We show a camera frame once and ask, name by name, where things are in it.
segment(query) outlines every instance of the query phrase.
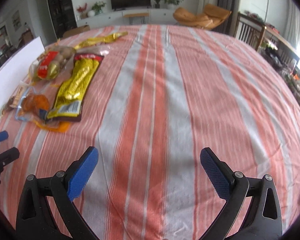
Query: black cabinet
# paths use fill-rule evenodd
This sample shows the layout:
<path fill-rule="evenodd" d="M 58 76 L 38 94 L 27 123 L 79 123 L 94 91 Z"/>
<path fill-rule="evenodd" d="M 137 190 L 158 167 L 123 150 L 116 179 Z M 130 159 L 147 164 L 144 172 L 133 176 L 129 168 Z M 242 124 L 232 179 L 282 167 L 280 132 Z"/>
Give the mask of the black cabinet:
<path fill-rule="evenodd" d="M 50 15 L 57 38 L 77 27 L 72 0 L 48 0 Z"/>

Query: barcode label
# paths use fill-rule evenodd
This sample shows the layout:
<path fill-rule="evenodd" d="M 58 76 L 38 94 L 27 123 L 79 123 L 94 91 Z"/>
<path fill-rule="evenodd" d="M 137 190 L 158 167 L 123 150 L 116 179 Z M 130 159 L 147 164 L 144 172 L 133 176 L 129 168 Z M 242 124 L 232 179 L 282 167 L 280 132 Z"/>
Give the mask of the barcode label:
<path fill-rule="evenodd" d="M 81 101 L 74 101 L 69 105 L 61 106 L 58 110 L 58 114 L 79 114 Z"/>

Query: bag of potatoes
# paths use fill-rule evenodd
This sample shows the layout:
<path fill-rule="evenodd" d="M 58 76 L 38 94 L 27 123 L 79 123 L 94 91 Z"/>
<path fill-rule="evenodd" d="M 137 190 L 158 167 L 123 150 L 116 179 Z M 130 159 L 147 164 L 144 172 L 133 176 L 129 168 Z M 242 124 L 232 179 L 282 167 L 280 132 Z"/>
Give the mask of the bag of potatoes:
<path fill-rule="evenodd" d="M 41 54 L 29 68 L 32 82 L 55 79 L 76 50 L 67 46 L 53 46 Z"/>

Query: wooden side table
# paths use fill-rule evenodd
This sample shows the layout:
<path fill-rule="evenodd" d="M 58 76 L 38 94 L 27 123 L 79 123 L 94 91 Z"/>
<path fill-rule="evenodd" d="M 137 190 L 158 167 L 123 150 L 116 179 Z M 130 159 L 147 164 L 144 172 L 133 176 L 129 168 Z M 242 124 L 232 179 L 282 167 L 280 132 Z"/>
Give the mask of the wooden side table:
<path fill-rule="evenodd" d="M 133 13 L 133 14 L 126 14 L 123 16 L 124 18 L 129 18 L 129 25 L 133 24 L 134 17 L 140 17 L 141 23 L 146 24 L 145 17 L 149 17 L 149 13 Z"/>

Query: orange armchair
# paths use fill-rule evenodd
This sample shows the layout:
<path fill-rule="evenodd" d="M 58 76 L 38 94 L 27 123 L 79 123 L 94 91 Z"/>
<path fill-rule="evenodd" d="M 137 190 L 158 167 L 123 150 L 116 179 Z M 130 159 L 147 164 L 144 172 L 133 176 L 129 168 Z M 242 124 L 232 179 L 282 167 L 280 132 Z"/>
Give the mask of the orange armchair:
<path fill-rule="evenodd" d="M 212 4 L 207 4 L 201 14 L 194 15 L 180 7 L 173 13 L 173 17 L 181 25 L 201 28 L 204 30 L 212 30 L 222 24 L 230 16 L 230 14 L 231 11 Z"/>

